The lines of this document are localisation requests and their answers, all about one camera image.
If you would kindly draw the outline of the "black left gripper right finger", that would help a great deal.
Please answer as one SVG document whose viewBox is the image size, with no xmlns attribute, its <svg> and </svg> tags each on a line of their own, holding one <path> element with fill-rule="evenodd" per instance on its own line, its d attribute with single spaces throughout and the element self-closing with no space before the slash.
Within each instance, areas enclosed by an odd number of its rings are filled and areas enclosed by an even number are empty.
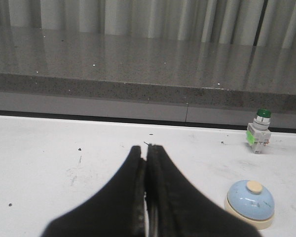
<svg viewBox="0 0 296 237">
<path fill-rule="evenodd" d="M 150 237 L 260 236 L 199 192 L 162 146 L 148 146 L 145 182 Z"/>
</svg>

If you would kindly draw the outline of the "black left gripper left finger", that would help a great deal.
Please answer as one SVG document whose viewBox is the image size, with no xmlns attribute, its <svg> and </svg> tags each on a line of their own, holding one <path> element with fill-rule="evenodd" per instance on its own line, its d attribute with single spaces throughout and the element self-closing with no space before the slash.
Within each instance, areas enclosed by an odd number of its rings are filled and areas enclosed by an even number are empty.
<svg viewBox="0 0 296 237">
<path fill-rule="evenodd" d="M 146 162 L 133 146 L 116 174 L 90 199 L 51 221 L 44 237 L 145 236 Z"/>
</svg>

